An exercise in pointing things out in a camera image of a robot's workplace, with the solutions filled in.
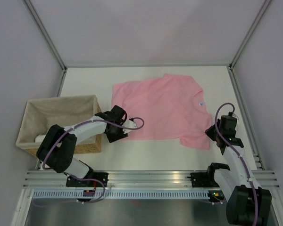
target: pink t-shirt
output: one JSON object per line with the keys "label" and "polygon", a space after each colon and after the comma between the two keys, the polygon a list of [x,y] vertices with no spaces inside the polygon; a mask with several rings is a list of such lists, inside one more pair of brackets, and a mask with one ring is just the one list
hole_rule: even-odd
{"label": "pink t-shirt", "polygon": [[122,107],[128,119],[145,120],[142,129],[130,132],[124,140],[179,138],[183,146],[209,149],[204,132],[212,125],[212,117],[206,111],[202,88],[191,76],[165,74],[163,78],[117,84],[113,86],[114,105]]}

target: black mounting bracket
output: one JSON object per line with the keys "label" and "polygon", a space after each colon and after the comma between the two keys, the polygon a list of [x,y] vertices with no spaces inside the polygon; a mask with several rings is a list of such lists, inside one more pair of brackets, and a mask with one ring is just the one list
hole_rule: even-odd
{"label": "black mounting bracket", "polygon": [[[108,183],[108,173],[104,172],[93,172],[91,179],[97,179],[107,187]],[[66,187],[94,187],[94,181],[81,181],[73,177],[68,177],[66,182]],[[96,187],[102,187],[99,182],[96,182]]]}
{"label": "black mounting bracket", "polygon": [[213,162],[208,167],[207,172],[195,172],[190,174],[192,187],[219,187],[214,180],[215,170],[225,169],[230,170],[229,166],[222,163]]}

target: white table surface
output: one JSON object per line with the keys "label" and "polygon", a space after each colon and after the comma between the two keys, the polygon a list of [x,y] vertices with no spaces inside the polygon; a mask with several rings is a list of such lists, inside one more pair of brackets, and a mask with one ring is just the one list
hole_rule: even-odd
{"label": "white table surface", "polygon": [[[206,108],[212,114],[212,121],[221,104],[231,102],[235,105],[235,114],[239,117],[236,136],[244,143],[246,158],[251,169],[256,170],[250,143],[225,66],[69,68],[61,96],[95,94],[102,111],[109,111],[114,84],[162,77],[165,73],[190,75],[196,80],[203,88]],[[232,110],[230,106],[224,107],[219,118],[230,110]],[[181,146],[179,139],[117,141],[110,144],[106,136],[102,136],[101,153],[76,154],[75,158],[95,170],[206,170],[212,162],[226,163],[220,149],[213,141],[210,141],[210,150],[198,150]]]}

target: metal floor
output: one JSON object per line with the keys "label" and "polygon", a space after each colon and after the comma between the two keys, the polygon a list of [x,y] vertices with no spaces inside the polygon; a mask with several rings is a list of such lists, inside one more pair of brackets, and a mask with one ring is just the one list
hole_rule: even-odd
{"label": "metal floor", "polygon": [[[39,205],[62,199],[36,199]],[[93,204],[31,205],[25,226],[228,226],[225,205],[199,200],[106,199]],[[269,215],[268,226],[277,226]]]}

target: white wall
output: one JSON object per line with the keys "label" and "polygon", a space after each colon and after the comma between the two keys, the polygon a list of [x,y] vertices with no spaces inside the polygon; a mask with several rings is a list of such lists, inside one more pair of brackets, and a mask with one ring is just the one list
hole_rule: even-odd
{"label": "white wall", "polygon": [[28,99],[51,97],[60,68],[21,0],[0,1],[0,226],[11,223],[35,158],[15,147]]}
{"label": "white wall", "polygon": [[264,0],[32,0],[64,63],[229,64]]}
{"label": "white wall", "polygon": [[262,157],[283,190],[283,0],[274,0],[235,68]]}

